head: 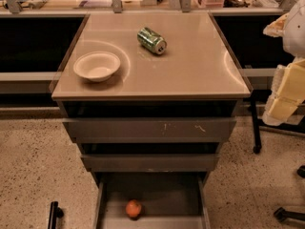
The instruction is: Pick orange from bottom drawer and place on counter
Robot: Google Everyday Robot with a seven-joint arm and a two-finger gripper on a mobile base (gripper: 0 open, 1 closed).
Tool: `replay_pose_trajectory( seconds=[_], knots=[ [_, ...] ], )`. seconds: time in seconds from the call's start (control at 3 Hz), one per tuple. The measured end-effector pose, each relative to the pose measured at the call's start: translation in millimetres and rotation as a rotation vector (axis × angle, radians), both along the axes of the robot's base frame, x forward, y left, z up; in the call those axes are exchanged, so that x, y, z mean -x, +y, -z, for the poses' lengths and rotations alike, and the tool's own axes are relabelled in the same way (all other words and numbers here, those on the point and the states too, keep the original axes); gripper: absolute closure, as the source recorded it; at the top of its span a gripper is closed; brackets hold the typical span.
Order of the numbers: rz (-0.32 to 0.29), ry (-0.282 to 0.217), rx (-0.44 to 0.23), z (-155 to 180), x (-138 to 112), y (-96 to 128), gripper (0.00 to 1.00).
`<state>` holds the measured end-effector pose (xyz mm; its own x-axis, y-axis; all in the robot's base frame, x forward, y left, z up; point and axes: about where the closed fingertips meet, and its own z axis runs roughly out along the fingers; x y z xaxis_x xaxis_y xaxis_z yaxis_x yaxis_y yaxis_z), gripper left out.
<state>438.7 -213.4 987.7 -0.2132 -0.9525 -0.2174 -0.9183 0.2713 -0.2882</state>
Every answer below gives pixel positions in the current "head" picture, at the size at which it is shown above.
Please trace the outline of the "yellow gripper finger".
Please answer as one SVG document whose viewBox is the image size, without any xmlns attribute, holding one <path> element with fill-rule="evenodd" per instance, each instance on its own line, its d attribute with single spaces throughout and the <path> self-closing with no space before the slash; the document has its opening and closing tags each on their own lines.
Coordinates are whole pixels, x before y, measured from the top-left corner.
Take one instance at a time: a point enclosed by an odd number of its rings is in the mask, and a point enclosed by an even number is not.
<svg viewBox="0 0 305 229">
<path fill-rule="evenodd" d="M 267 125 L 279 126 L 305 100 L 305 59 L 294 60 L 288 66 L 278 65 L 271 90 L 262 120 Z"/>
<path fill-rule="evenodd" d="M 287 19 L 288 19 L 288 14 L 287 13 L 281 15 L 274 22 L 267 25 L 265 27 L 265 29 L 263 30 L 263 33 L 265 35 L 268 35 L 268 36 L 271 36 L 271 37 L 283 37 Z"/>
</svg>

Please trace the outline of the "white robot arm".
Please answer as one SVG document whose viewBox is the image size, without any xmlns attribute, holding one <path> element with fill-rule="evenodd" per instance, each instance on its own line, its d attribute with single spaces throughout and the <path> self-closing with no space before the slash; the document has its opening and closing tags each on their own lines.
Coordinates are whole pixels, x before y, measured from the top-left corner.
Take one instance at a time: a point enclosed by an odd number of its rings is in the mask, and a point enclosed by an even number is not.
<svg viewBox="0 0 305 229">
<path fill-rule="evenodd" d="M 305 0 L 298 0 L 291 10 L 269 24 L 265 35 L 281 37 L 283 50 L 295 59 L 287 66 L 278 65 L 265 105 L 262 120 L 279 126 L 287 122 L 305 100 Z"/>
</svg>

